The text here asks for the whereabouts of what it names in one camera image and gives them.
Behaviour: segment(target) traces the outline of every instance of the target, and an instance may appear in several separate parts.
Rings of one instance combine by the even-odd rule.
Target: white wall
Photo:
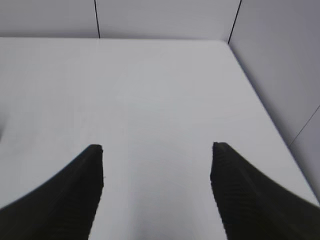
[[[94,0],[0,1],[0,37],[97,36]]]
[[[101,37],[228,40],[239,0],[97,0]]]
[[[239,0],[97,0],[101,37],[228,40]],[[0,37],[98,37],[94,0],[2,0]]]
[[[318,109],[299,136],[291,144],[290,150],[300,167],[309,178],[313,191],[320,199],[320,110]]]
[[[320,104],[319,9],[318,0],[243,0],[230,42],[318,197],[319,152],[308,145],[320,142],[320,121],[299,133]]]

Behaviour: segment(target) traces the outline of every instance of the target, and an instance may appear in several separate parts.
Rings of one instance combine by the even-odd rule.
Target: white surface
[[[1,0],[0,36],[97,38],[94,0]]]
[[[318,205],[226,43],[3,38],[0,52],[2,206],[96,143],[90,239],[226,239],[213,141]]]
[[[292,154],[318,197],[320,197],[320,111],[319,109],[290,146]]]
[[[97,0],[101,37],[227,41],[239,0]]]
[[[320,104],[318,0],[243,0],[231,48],[288,145]]]

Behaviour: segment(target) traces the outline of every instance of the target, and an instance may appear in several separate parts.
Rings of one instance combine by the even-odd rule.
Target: white floor
[[[212,143],[319,205],[228,45],[0,38],[0,206],[104,149],[90,239],[226,239]]]

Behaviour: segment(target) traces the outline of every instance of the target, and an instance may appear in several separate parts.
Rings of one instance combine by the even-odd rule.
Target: gray wall panel
[[[227,41],[239,0],[97,0],[101,37]]]
[[[1,0],[0,37],[98,37],[94,0]]]

